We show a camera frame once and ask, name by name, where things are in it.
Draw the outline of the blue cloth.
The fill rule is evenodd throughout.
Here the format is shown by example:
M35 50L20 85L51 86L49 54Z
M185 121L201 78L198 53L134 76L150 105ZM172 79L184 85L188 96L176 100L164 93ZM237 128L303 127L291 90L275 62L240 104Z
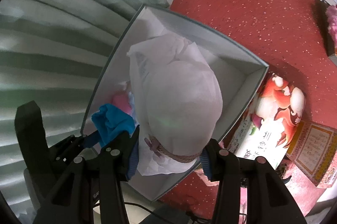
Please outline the blue cloth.
M126 131L131 136L135 131L134 119L112 104L100 106L99 111L92 114L91 120L99 133L102 148L121 132Z

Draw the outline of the pink sponge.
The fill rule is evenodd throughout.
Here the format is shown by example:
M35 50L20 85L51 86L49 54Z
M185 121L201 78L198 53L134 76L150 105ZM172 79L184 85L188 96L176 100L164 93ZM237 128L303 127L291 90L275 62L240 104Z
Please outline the pink sponge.
M128 94L125 91L116 92L111 98L111 104L131 116L132 107L129 102Z

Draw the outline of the white bagged soft bundle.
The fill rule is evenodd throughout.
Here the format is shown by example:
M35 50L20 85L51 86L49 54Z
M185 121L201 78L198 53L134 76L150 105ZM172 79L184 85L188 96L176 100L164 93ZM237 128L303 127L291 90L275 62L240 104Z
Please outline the white bagged soft bundle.
M132 45L127 55L140 125L138 172L186 172L222 114L217 77L196 43L172 33Z

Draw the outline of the pink yellow carton box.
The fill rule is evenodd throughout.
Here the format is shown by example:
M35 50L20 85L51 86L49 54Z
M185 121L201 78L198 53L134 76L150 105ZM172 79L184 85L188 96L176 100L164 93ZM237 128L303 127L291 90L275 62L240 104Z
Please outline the pink yellow carton box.
M317 188L330 188L336 181L336 129L301 121L286 156Z

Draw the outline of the floral tissue pack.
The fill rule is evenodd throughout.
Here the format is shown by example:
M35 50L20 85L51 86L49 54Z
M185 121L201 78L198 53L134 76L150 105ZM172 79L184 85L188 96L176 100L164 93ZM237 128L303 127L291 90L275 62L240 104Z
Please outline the floral tissue pack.
M303 91L275 73L270 74L254 96L227 149L237 157L264 157L277 168L302 119Z

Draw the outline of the grey white cardboard box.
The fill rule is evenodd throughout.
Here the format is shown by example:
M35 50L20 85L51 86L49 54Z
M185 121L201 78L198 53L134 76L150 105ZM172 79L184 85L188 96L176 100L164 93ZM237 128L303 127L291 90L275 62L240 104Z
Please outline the grey white cardboard box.
M92 133L92 115L128 87L140 125L139 164L130 185L154 201L192 172L210 139L229 133L268 69L228 36L144 5L108 57L80 131Z

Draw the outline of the grey tray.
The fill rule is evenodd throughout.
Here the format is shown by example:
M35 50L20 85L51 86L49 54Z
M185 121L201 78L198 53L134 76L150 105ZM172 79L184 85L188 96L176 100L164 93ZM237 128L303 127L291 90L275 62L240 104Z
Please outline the grey tray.
M316 22L318 24L320 34L323 38L326 55L334 65L337 65L334 41L328 32L328 20L326 15L326 10L328 7L330 7L330 5L327 1L315 0L314 13L316 15Z

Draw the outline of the pink fluffy pompom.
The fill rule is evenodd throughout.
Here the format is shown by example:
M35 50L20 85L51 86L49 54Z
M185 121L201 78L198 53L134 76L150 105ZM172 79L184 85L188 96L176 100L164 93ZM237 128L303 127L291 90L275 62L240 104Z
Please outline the pink fluffy pompom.
M325 15L327 16L328 33L334 42L334 48L336 48L336 44L337 44L337 8L336 8L336 5L329 6L325 11Z

